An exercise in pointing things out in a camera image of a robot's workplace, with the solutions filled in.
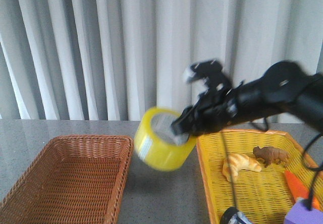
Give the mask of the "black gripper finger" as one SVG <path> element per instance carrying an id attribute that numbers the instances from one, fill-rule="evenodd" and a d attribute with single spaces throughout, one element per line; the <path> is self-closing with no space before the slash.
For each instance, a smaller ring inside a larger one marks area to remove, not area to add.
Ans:
<path id="1" fill-rule="evenodd" d="M 171 123 L 171 129 L 175 135 L 191 134 L 198 135 L 198 119 L 196 118 L 195 108 L 188 106 L 182 114 Z"/>

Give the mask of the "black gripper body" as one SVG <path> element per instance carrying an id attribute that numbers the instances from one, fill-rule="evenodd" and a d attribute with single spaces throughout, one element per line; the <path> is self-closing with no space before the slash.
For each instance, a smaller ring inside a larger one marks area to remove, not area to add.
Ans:
<path id="1" fill-rule="evenodd" d="M 222 130 L 237 114 L 237 109 L 229 110 L 235 104 L 237 90 L 224 88 L 209 89 L 199 95 L 198 101 L 190 106 L 188 133 L 193 136 L 214 133 Z"/>

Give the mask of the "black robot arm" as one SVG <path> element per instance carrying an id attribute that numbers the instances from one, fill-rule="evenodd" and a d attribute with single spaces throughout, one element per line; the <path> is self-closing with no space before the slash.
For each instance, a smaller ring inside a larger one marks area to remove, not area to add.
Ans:
<path id="1" fill-rule="evenodd" d="M 192 64 L 187 82 L 207 89 L 171 124 L 176 135 L 200 136 L 227 126 L 290 113 L 322 132 L 322 74 L 306 74 L 293 61 L 273 64 L 262 77 L 234 88 L 217 60 Z"/>

